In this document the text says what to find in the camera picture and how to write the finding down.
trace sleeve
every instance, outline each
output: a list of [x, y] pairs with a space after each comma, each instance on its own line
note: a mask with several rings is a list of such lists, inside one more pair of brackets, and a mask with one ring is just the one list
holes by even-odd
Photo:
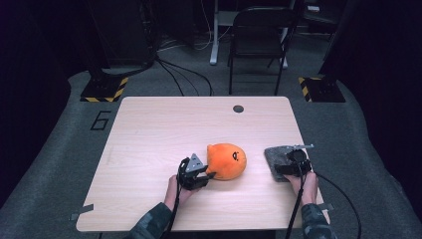
[[316, 204], [310, 203], [302, 207], [302, 219], [305, 239], [337, 238]]
[[139, 219], [124, 239], [158, 239], [170, 217], [171, 210], [160, 202]]

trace equipment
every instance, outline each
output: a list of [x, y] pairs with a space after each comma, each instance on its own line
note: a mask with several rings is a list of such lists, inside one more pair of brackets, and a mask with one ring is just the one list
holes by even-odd
[[215, 173], [210, 173], [206, 176], [198, 177], [198, 174], [205, 172], [207, 168], [208, 165], [204, 165], [199, 157], [195, 153], [192, 153], [190, 158], [186, 157], [180, 162], [177, 180], [187, 190], [204, 187], [208, 184], [208, 180], [212, 179], [215, 175]]
[[311, 162], [303, 148], [311, 145], [283, 145], [266, 148], [265, 158], [276, 181], [287, 181], [284, 175], [301, 176], [312, 170]]

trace cable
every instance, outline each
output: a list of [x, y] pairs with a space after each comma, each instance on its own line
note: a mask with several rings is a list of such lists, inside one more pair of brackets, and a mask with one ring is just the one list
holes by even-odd
[[158, 56], [156, 57], [156, 59], [155, 59], [155, 61], [157, 61], [161, 66], [163, 65], [163, 64], [166, 64], [166, 65], [169, 65], [169, 66], [172, 66], [172, 67], [175, 67], [175, 68], [179, 68], [179, 69], [182, 69], [182, 70], [184, 70], [184, 71], [186, 71], [186, 72], [190, 72], [190, 73], [192, 73], [192, 74], [195, 74], [196, 76], [198, 76], [198, 77], [200, 77], [200, 78], [202, 78], [207, 84], [208, 84], [208, 87], [209, 87], [209, 96], [211, 97], [211, 96], [213, 96], [214, 95], [214, 90], [213, 90], [213, 88], [212, 88], [212, 86], [211, 86], [211, 83], [210, 83], [210, 81], [205, 77], [205, 76], [203, 76], [203, 75], [201, 75], [201, 74], [199, 74], [199, 73], [197, 73], [197, 72], [194, 72], [194, 71], [191, 71], [191, 70], [189, 70], [189, 69], [186, 69], [186, 68], [183, 68], [183, 67], [180, 67], [180, 66], [177, 66], [177, 65], [174, 65], [174, 64], [172, 64], [172, 63], [169, 63], [169, 62], [167, 62], [167, 61], [165, 61], [165, 60], [162, 60], [162, 59], [160, 59], [160, 58], [158, 58]]
[[164, 65], [166, 65], [166, 67], [168, 67], [168, 68], [170, 68], [171, 70], [173, 70], [173, 71], [175, 71], [176, 73], [178, 73], [180, 76], [182, 76], [182, 78], [184, 78], [189, 84], [190, 84], [190, 86], [192, 86], [192, 88], [195, 90], [195, 92], [196, 92], [196, 96], [198, 96], [199, 97], [199, 92], [198, 92], [198, 89], [196, 89], [195, 88], [195, 86], [192, 84], [192, 82], [191, 81], [189, 81], [189, 79], [187, 79], [186, 78], [186, 76], [185, 75], [183, 75], [181, 72], [179, 72], [179, 71], [177, 71], [176, 69], [174, 69], [172, 66], [170, 66], [170, 65], [168, 65], [168, 64], [166, 64], [166, 63], [163, 63]]
[[159, 47], [158, 52], [160, 52], [160, 51], [162, 51], [163, 49], [167, 48], [167, 46], [173, 47], [173, 46], [171, 46], [171, 45], [172, 45], [173, 43], [175, 43], [175, 42], [177, 42], [177, 40], [175, 40], [175, 39], [169, 39], [169, 40], [167, 40], [166, 42], [162, 42], [162, 43], [161, 43], [161, 45], [160, 45], [160, 47]]
[[[235, 6], [235, 12], [238, 12], [239, 11], [239, 1], [236, 1], [236, 6]], [[227, 29], [226, 29], [226, 31], [218, 38], [218, 41], [220, 41], [220, 39], [222, 39], [225, 35], [226, 35], [226, 33], [227, 32], [229, 32], [229, 30], [231, 29], [232, 27], [228, 27]]]
[[[204, 44], [208, 44], [208, 43], [195, 43], [194, 45], [204, 45]], [[179, 47], [187, 47], [187, 45], [186, 44], [180, 44], [180, 45], [169, 46], [169, 47], [166, 47], [164, 49], [160, 49], [157, 52], [163, 52], [163, 51], [167, 51], [167, 50], [171, 50], [173, 48], [179, 48]]]
[[161, 62], [161, 61], [159, 61], [159, 60], [157, 59], [157, 61], [156, 61], [156, 62], [157, 62], [159, 65], [161, 65], [161, 67], [162, 67], [165, 71], [167, 71], [167, 72], [168, 72], [168, 74], [170, 74], [170, 75], [171, 75], [171, 77], [173, 78], [173, 81], [176, 83], [177, 88], [179, 89], [180, 94], [182, 95], [182, 97], [184, 97], [183, 91], [182, 91], [182, 89], [180, 88], [180, 85], [179, 85], [179, 83], [177, 82], [177, 80], [176, 80], [176, 78], [174, 77], [174, 75], [173, 75], [170, 71], [168, 71], [168, 69], [164, 66], [164, 64], [162, 64], [162, 62]]
[[161, 235], [160, 239], [164, 239], [168, 236], [168, 234], [171, 232], [171, 228], [173, 227], [174, 219], [176, 218], [177, 208], [179, 207], [179, 196], [180, 196], [180, 192], [182, 190], [182, 187], [180, 186], [180, 183], [179, 183], [179, 174], [180, 174], [181, 165], [183, 163], [184, 162], [181, 161], [180, 164], [179, 164], [179, 167], [177, 169], [177, 175], [176, 175], [177, 191], [176, 191], [176, 199], [174, 201], [173, 213], [171, 214], [170, 222], [168, 224], [167, 230]]
[[345, 192], [343, 190], [341, 190], [341, 188], [337, 185], [335, 185], [335, 183], [333, 183], [332, 181], [328, 180], [328, 178], [322, 176], [321, 174], [319, 174], [318, 172], [315, 172], [316, 176], [321, 177], [322, 179], [324, 179], [325, 181], [329, 182], [332, 186], [334, 186], [344, 197], [345, 199], [348, 201], [348, 203], [351, 206], [351, 209], [353, 209], [354, 215], [356, 216], [356, 220], [357, 220], [357, 238], [359, 239], [362, 233], [362, 225], [360, 222], [360, 217], [359, 214], [357, 213], [356, 208], [354, 207], [353, 203], [351, 202], [350, 198], [345, 194]]
[[[118, 58], [118, 60], [120, 61], [120, 63], [125, 66], [125, 63], [121, 60], [121, 58], [117, 55], [117, 53], [114, 51], [114, 49], [112, 48], [112, 46], [110, 45], [109, 41], [107, 40], [106, 36], [103, 34], [103, 32], [101, 31], [99, 24], [97, 22], [97, 19], [95, 18], [94, 14], [93, 14], [93, 9], [92, 6], [90, 5], [89, 2], [85, 3], [85, 6], [90, 10], [91, 13], [91, 17], [94, 21], [94, 24], [97, 28], [97, 31], [100, 35], [100, 37], [102, 38], [103, 42], [106, 43], [106, 45], [108, 46], [109, 50], [112, 52], [112, 54]], [[140, 8], [139, 10], [144, 10], [141, 12], [144, 12], [145, 16], [144, 18], [149, 17], [150, 18], [150, 26], [149, 28], [146, 28], [144, 26], [144, 36], [145, 36], [145, 41], [147, 41], [150, 44], [150, 48], [148, 48], [149, 51], [149, 58], [145, 61], [145, 63], [142, 64], [140, 69], [134, 70], [134, 71], [129, 71], [129, 72], [125, 72], [125, 73], [121, 73], [121, 74], [107, 74], [110, 76], [116, 76], [116, 77], [121, 77], [121, 78], [126, 78], [126, 77], [130, 77], [136, 74], [139, 74], [145, 70], [147, 70], [148, 68], [150, 68], [152, 66], [153, 63], [153, 59], [155, 58], [157, 49], [158, 49], [158, 45], [159, 45], [159, 38], [158, 38], [158, 32], [156, 31], [156, 19], [153, 15], [153, 11], [152, 11], [152, 3], [150, 1], [148, 1], [147, 3], [141, 2], [140, 3]]]
[[305, 181], [307, 180], [306, 177], [304, 179], [304, 175], [302, 173], [302, 169], [301, 169], [299, 164], [298, 164], [298, 169], [299, 169], [299, 173], [301, 175], [301, 189], [299, 189], [298, 197], [296, 198], [296, 203], [295, 203], [295, 207], [294, 207], [293, 212], [292, 212], [291, 220], [289, 222], [288, 231], [286, 232], [286, 237], [285, 237], [286, 239], [289, 239], [290, 235], [292, 233], [293, 223], [295, 222], [296, 214], [298, 213], [299, 205], [301, 204], [302, 194], [304, 193], [304, 185], [305, 185]]
[[204, 13], [205, 21], [207, 22], [207, 27], [208, 27], [208, 32], [209, 32], [209, 39], [208, 39], [208, 43], [206, 43], [204, 47], [202, 47], [202, 48], [195, 48], [195, 50], [198, 50], [198, 51], [204, 50], [205, 48], [207, 48], [210, 45], [210, 43], [212, 43], [210, 23], [208, 22], [207, 15], [205, 14], [203, 0], [201, 0], [201, 7], [202, 7], [202, 12]]

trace yellow and black striped marker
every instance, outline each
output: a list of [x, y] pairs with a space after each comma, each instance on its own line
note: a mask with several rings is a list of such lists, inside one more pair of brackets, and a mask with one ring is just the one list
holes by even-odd
[[344, 103], [345, 98], [342, 95], [337, 84], [332, 84], [329, 92], [321, 89], [322, 78], [299, 78], [302, 93], [305, 100], [309, 103]]
[[126, 86], [128, 78], [121, 80], [115, 94], [112, 97], [100, 98], [100, 97], [83, 97], [81, 96], [81, 102], [117, 102], [121, 94], [123, 94], [124, 87]]

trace hand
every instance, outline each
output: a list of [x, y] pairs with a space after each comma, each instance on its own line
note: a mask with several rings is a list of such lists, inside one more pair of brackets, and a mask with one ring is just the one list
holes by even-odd
[[[301, 178], [292, 175], [284, 175], [284, 177], [289, 180], [292, 184], [293, 191], [298, 195], [298, 192], [301, 189]], [[317, 175], [310, 171], [308, 172], [306, 179], [301, 203], [302, 205], [307, 205], [309, 203], [315, 204], [317, 203]]]
[[[197, 191], [199, 191], [199, 188], [192, 190], [192, 191], [189, 191], [189, 190], [182, 188], [182, 190], [180, 191], [180, 195], [179, 195], [179, 205], [182, 205], [183, 203], [185, 203], [187, 201], [187, 199], [189, 199], [189, 197], [192, 196]], [[174, 208], [174, 202], [176, 200], [176, 194], [177, 194], [177, 176], [172, 175], [168, 179], [167, 192], [165, 193], [165, 198], [164, 198], [164, 204], [171, 211], [173, 211], [173, 208]]]

